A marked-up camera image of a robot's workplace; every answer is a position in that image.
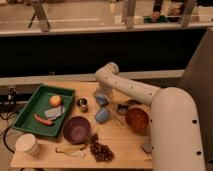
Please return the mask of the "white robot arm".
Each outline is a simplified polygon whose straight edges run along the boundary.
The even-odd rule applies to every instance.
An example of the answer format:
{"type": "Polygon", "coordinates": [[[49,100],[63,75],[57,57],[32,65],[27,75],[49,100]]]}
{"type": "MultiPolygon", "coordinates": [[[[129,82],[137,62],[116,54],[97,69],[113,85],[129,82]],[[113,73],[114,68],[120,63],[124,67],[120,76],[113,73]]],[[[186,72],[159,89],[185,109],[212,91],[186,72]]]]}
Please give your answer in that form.
{"type": "Polygon", "coordinates": [[[95,72],[100,89],[124,93],[150,107],[153,171],[206,171],[197,106],[178,87],[160,88],[118,76],[110,62],[95,72]]]}

